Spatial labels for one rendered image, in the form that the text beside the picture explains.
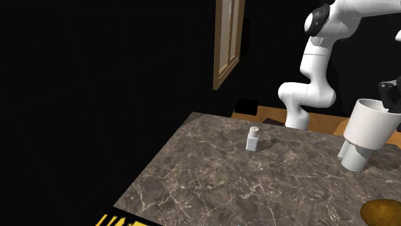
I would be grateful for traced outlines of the wooden framed door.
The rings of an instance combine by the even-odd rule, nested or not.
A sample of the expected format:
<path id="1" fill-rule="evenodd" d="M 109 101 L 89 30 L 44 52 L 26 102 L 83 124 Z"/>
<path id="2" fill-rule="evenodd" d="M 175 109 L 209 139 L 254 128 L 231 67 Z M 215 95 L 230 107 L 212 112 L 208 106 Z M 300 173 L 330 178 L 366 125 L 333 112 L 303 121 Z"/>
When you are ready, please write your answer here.
<path id="1" fill-rule="evenodd" d="M 216 0 L 213 90 L 218 90 L 240 60 L 245 0 Z"/>

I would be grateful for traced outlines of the black book with yellow print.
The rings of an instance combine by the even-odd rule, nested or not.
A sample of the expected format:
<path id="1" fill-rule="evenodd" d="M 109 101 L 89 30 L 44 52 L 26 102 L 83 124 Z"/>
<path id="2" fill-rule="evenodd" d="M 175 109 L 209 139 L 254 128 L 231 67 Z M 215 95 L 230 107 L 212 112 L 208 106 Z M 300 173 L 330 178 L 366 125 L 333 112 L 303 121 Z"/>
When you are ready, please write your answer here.
<path id="1" fill-rule="evenodd" d="M 128 213 L 116 207 L 108 208 L 94 226 L 162 226 L 153 221 Z"/>

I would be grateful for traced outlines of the white salt shaker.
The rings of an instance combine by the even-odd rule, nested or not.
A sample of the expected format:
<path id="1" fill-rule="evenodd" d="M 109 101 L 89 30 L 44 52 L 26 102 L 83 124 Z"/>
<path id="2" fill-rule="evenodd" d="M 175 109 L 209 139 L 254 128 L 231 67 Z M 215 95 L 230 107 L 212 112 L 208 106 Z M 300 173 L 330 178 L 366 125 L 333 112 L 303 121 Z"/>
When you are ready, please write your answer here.
<path id="1" fill-rule="evenodd" d="M 249 129 L 249 133 L 247 135 L 247 142 L 246 142 L 246 150 L 251 151 L 251 152 L 255 152 L 257 149 L 257 145 L 258 145 L 258 140 L 259 140 L 259 136 L 258 136 L 258 132 L 259 132 L 259 128 L 257 126 L 252 126 Z"/>

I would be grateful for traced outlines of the brown round potato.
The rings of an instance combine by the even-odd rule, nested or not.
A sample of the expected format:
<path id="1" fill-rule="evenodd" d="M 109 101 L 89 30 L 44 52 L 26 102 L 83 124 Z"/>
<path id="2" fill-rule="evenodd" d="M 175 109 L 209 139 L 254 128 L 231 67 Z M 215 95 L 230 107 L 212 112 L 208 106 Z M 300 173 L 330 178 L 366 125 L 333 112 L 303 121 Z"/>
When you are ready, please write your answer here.
<path id="1" fill-rule="evenodd" d="M 368 226 L 401 226 L 401 202 L 370 200 L 362 205 L 360 215 Z"/>

